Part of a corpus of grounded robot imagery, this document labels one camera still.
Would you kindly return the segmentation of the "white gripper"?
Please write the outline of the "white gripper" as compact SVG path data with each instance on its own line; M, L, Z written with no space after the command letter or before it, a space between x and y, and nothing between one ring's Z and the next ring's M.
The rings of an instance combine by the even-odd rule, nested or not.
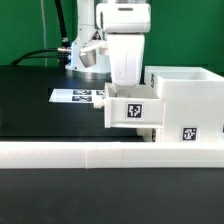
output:
M143 34L108 34L112 83L116 88L139 85L145 38Z

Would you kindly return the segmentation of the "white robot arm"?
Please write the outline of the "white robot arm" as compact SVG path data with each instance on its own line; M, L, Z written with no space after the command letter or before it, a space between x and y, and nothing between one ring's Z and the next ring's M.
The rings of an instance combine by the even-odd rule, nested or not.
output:
M115 87L136 87L151 28L148 0L77 0L77 7L78 33L66 70L90 79L110 74Z

